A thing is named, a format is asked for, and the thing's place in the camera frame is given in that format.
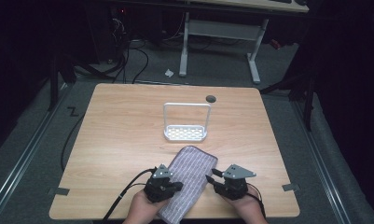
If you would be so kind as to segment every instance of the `wooden table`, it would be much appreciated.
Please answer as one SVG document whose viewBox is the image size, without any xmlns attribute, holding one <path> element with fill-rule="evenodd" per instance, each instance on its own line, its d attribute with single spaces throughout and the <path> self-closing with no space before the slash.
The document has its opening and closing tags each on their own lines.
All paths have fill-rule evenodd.
<svg viewBox="0 0 374 224">
<path fill-rule="evenodd" d="M 171 143 L 163 134 L 163 104 L 207 103 L 213 95 L 208 134 L 201 143 Z M 257 174 L 247 182 L 263 196 L 268 217 L 299 214 L 270 121 L 257 89 L 192 86 L 99 84 L 90 100 L 60 188 L 49 215 L 54 219 L 101 219 L 128 183 L 141 171 L 169 165 L 184 146 L 194 145 L 218 158 L 225 171 L 236 163 Z M 137 182 L 145 183 L 149 175 Z M 124 218 L 134 193 L 131 188 L 111 218 Z M 185 218 L 237 217 L 207 185 Z"/>
</svg>

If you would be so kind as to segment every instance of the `gray towel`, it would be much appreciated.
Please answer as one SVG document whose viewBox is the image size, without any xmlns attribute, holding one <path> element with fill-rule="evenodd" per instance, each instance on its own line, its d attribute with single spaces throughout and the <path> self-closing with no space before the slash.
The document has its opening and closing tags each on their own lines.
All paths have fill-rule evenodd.
<svg viewBox="0 0 374 224">
<path fill-rule="evenodd" d="M 184 184 L 170 202 L 159 211 L 159 216 L 168 224 L 177 224 L 201 196 L 207 182 L 206 175 L 212 175 L 218 158 L 197 147 L 183 147 L 169 166 L 173 173 L 172 182 Z"/>
</svg>

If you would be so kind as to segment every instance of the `gray carpet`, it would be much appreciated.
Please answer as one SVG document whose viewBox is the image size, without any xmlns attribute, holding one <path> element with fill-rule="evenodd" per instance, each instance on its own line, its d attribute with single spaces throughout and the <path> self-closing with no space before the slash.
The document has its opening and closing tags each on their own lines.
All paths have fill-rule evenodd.
<svg viewBox="0 0 374 224">
<path fill-rule="evenodd" d="M 244 56 L 246 53 L 244 50 L 248 49 L 250 44 L 242 42 L 230 47 L 211 44 L 205 50 L 197 49 L 205 47 L 206 43 L 191 44 L 193 49 L 189 52 L 187 77 L 179 77 L 177 73 L 181 47 L 163 45 L 159 48 L 147 43 L 141 49 L 148 54 L 148 67 L 137 78 L 136 83 L 160 82 L 263 89 L 282 79 L 298 48 L 292 46 L 275 50 L 271 46 L 261 46 L 256 57 L 261 75 L 261 84 L 257 86 L 252 83 Z M 142 45 L 142 42 L 136 42 L 133 45 L 137 47 Z M 143 68 L 145 61 L 146 58 L 142 52 L 130 50 L 130 58 L 126 66 L 128 83 Z M 96 66 L 105 69 L 110 65 Z M 173 77 L 164 76 L 167 69 L 174 71 Z M 62 177 L 62 148 L 68 134 L 86 111 L 95 85 L 100 82 L 104 81 L 95 77 L 78 76 L 78 82 L 59 106 L 28 169 L 4 207 L 0 223 L 91 223 L 83 220 L 50 219 L 48 211 L 53 195 L 49 195 L 48 190 L 59 185 Z M 122 82 L 121 75 L 117 80 L 117 83 L 120 82 Z M 44 118 L 48 108 L 48 93 L 47 85 L 20 117 L 17 127 L 0 149 L 0 188 Z M 314 166 L 310 144 L 304 134 L 303 126 L 300 125 L 300 118 L 295 113 L 292 104 L 288 102 L 285 93 L 276 91 L 270 95 L 263 95 L 263 100 L 291 182 L 300 186 L 300 190 L 296 191 L 300 215 L 295 218 L 269 218 L 269 223 L 338 223 Z M 345 207 L 349 210 L 351 222 L 374 223 L 374 213 L 366 203 L 347 163 L 339 153 L 320 111 L 319 102 L 315 99 L 314 103 L 312 134 L 339 188 Z M 76 108 L 75 113 L 79 117 L 70 116 L 71 109 L 68 108 L 70 106 Z M 67 161 L 76 135 L 77 129 L 66 145 L 64 162 Z"/>
</svg>

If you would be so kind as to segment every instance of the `table leg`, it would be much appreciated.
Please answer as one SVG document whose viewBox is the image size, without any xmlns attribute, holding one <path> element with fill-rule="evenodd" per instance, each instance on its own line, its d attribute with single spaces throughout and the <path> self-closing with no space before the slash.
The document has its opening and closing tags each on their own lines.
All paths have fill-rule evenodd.
<svg viewBox="0 0 374 224">
<path fill-rule="evenodd" d="M 255 84 L 260 83 L 260 78 L 259 78 L 259 73 L 256 69 L 256 54 L 258 53 L 259 46 L 262 42 L 263 35 L 265 34 L 266 27 L 268 26 L 268 19 L 265 19 L 262 22 L 262 25 L 259 29 L 258 36 L 256 38 L 256 44 L 254 46 L 254 50 L 252 53 L 247 54 L 247 59 L 248 59 L 248 64 L 250 65 L 250 71 L 251 71 L 251 76 L 253 77 L 253 82 Z"/>
<path fill-rule="evenodd" d="M 189 12 L 186 12 L 186 21 L 184 28 L 184 46 L 181 52 L 181 62 L 180 62 L 180 77 L 185 77 L 187 75 L 187 38 L 189 33 Z"/>
</svg>

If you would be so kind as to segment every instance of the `dark background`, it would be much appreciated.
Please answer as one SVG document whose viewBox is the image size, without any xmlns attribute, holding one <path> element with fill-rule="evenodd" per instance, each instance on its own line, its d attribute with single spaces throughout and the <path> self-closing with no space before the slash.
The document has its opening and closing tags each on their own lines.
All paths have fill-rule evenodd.
<svg viewBox="0 0 374 224">
<path fill-rule="evenodd" d="M 326 119 L 374 208 L 374 0 L 309 4 L 312 15 L 337 16 L 339 22 L 317 22 L 307 29 L 304 22 L 273 21 L 265 40 L 301 44 L 285 79 L 317 73 L 314 88 Z M 0 1 L 0 146 L 48 79 L 54 53 L 67 50 L 85 63 L 113 57 L 114 46 L 103 45 L 111 41 L 101 41 L 111 39 L 103 33 L 111 23 L 102 7 L 93 8 L 77 1 Z M 150 29 L 173 30 L 166 18 L 180 15 L 138 12 L 133 14 L 135 29 L 158 43 L 161 37 L 146 30 L 146 18 L 157 24 Z"/>
</svg>

